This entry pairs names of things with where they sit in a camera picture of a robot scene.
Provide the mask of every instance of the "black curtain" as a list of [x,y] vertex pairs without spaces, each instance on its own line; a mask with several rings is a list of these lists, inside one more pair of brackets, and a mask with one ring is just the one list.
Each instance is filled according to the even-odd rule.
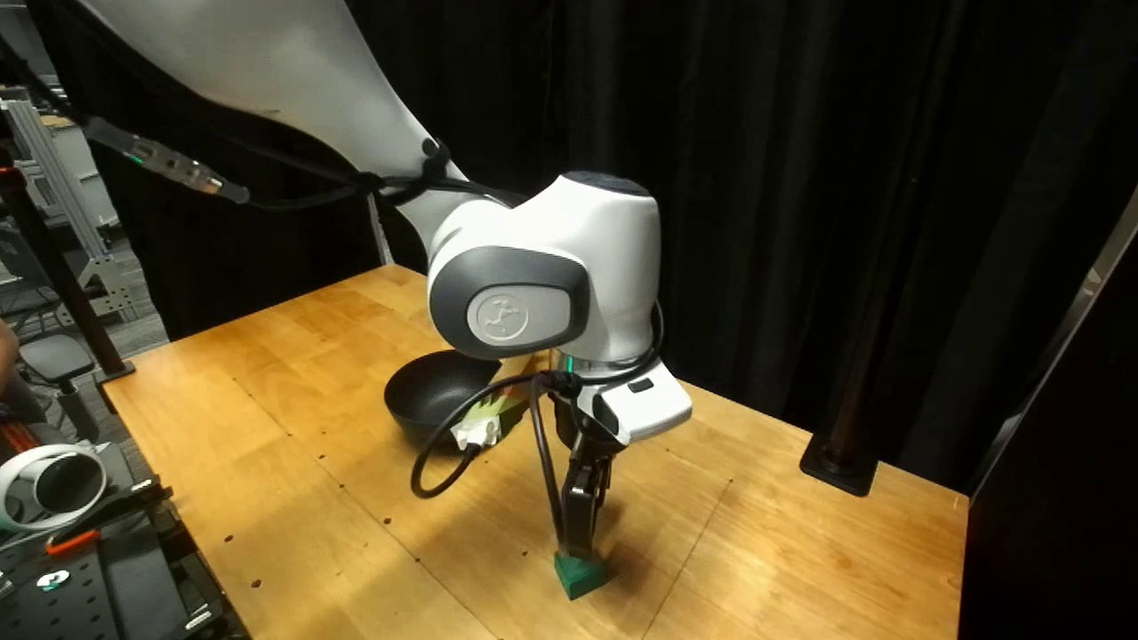
[[966,514],[960,636],[1133,636],[1138,251],[1118,263]]
[[349,5],[473,179],[663,200],[688,379],[948,488],[1133,186],[1129,0]]

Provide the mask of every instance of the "wire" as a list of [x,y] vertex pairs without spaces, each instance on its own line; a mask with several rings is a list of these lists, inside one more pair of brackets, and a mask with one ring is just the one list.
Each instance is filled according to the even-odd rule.
[[650,347],[640,360],[618,361],[618,373],[607,373],[607,377],[581,377],[581,373],[573,373],[573,377],[577,377],[577,383],[625,383],[632,377],[644,377],[663,360],[663,347],[665,347],[665,308],[657,303],[650,308]]
[[[336,201],[349,201],[349,200],[363,200],[363,197],[378,197],[381,201],[389,205],[401,205],[422,192],[473,192],[473,197],[487,197],[491,188],[475,186],[475,182],[459,182],[459,179],[447,179],[446,167],[447,167],[447,149],[436,143],[436,137],[427,137],[422,143],[422,175],[417,179],[381,179],[381,175],[365,175],[365,172],[357,172],[357,175],[332,175],[309,159],[300,159],[300,156],[288,156],[288,153],[279,153],[279,149],[268,149],[260,143],[244,143],[244,137],[235,137],[226,133],[218,133],[221,137],[226,143],[240,143],[242,149],[253,149],[268,159],[279,159],[279,162],[288,162],[295,172],[305,172],[305,175],[317,175],[317,179],[336,179],[343,186],[327,188],[327,192],[312,192],[312,197],[295,197],[295,200],[268,200],[268,197],[249,197],[249,188],[242,182],[230,182],[230,179],[221,179],[215,175],[218,186],[224,186],[218,192],[218,186],[211,188],[199,188],[194,179],[189,179],[186,172],[174,172],[174,167],[194,167],[194,172],[206,172],[206,162],[199,162],[194,156],[186,156],[178,149],[167,149],[159,143],[148,143],[136,133],[125,133],[104,116],[89,116],[81,115],[71,98],[58,97],[50,86],[43,86],[43,77],[30,67],[30,61],[0,35],[0,63],[11,67],[18,73],[18,83],[46,98],[53,109],[62,109],[65,116],[71,116],[74,123],[94,123],[98,122],[104,133],[110,134],[95,134],[94,127],[84,127],[84,134],[129,159],[136,159],[140,167],[167,179],[167,182],[178,182],[192,192],[202,192],[202,197],[221,197],[221,200],[230,200],[240,205],[249,205],[249,211],[268,211],[268,213],[300,213],[300,211],[317,211],[317,205],[336,205]],[[136,144],[146,144],[146,149],[164,149],[164,159],[159,162],[146,162],[146,156],[136,153]]]
[[484,453],[484,449],[473,449],[461,454],[461,463],[433,488],[422,485],[422,468],[427,468],[427,457],[433,454],[436,442],[484,398],[504,390],[504,386],[515,386],[515,383],[536,383],[536,379],[556,379],[552,370],[536,370],[536,373],[520,373],[520,377],[504,377],[504,379],[496,379],[487,386],[479,386],[475,394],[461,398],[427,438],[427,443],[421,449],[417,454],[417,466],[414,466],[414,495],[417,499],[436,499],[446,495],[465,468],[469,463]]

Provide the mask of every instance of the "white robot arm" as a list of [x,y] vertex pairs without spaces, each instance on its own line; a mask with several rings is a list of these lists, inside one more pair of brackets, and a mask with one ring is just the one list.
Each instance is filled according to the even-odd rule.
[[[429,133],[407,109],[343,0],[81,0],[148,63],[192,92],[300,127],[365,175],[422,167]],[[155,143],[84,123],[95,143],[189,188],[249,200],[242,186]],[[563,175],[522,205],[429,188],[400,205],[429,272],[429,315],[469,354],[563,347],[616,373],[656,346],[657,201],[632,182]],[[581,410],[630,443],[689,417],[665,361]]]

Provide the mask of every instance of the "wooden table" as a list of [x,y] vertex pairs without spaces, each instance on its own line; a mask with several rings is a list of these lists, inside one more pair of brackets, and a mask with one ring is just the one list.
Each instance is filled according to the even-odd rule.
[[385,265],[136,360],[107,394],[253,636],[955,636],[966,499],[894,466],[871,499],[797,468],[807,432],[689,386],[616,457],[565,600],[530,431],[408,495],[389,377],[446,347]]

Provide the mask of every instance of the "green block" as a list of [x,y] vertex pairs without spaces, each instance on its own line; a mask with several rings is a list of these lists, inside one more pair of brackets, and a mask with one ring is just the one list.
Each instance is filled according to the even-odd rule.
[[570,594],[570,600],[577,600],[613,581],[613,568],[596,556],[558,550],[556,568],[558,568],[558,581],[563,581],[563,591]]

